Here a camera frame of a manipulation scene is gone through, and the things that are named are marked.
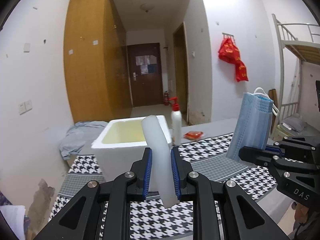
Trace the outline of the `operator hand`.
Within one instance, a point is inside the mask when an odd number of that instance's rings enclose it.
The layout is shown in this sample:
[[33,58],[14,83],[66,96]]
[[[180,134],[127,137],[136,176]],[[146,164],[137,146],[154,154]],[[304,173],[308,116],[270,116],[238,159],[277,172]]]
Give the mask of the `operator hand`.
[[313,215],[313,210],[310,210],[308,207],[297,203],[295,208],[295,223],[293,226],[294,232],[298,230],[306,229],[307,225],[310,223],[309,220]]

